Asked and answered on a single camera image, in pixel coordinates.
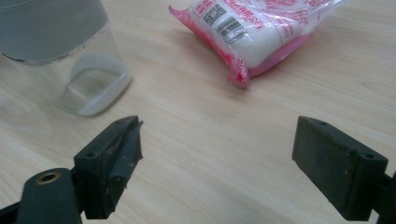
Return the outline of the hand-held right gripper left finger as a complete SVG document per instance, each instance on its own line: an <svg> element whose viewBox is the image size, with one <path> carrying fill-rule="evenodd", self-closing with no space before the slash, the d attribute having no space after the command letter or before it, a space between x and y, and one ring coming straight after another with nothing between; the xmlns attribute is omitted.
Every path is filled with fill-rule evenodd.
<svg viewBox="0 0 396 224"><path fill-rule="evenodd" d="M117 207L138 162L143 159L138 116L108 125L74 157L74 174L82 182L82 209L87 219L107 219Z"/></svg>

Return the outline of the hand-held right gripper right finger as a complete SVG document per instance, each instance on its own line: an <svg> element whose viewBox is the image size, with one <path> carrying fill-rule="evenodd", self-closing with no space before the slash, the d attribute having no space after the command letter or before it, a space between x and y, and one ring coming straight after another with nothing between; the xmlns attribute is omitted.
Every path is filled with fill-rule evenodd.
<svg viewBox="0 0 396 224"><path fill-rule="evenodd" d="M331 124L300 116L292 159L348 221L389 219L388 159Z"/></svg>

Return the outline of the clear jar with grey lid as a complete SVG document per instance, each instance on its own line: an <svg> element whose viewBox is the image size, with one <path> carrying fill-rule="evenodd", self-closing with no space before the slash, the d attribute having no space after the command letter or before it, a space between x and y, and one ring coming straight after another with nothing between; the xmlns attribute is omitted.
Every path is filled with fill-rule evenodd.
<svg viewBox="0 0 396 224"><path fill-rule="evenodd" d="M101 0L0 0L0 55L75 115L105 111L131 82Z"/></svg>

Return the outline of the pink and white sugar bag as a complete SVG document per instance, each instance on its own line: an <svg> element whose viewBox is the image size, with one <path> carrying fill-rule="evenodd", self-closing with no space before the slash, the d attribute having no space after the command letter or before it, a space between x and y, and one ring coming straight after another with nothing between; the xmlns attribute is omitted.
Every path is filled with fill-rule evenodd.
<svg viewBox="0 0 396 224"><path fill-rule="evenodd" d="M347 0L197 0L169 12L229 66L245 88L299 48Z"/></svg>

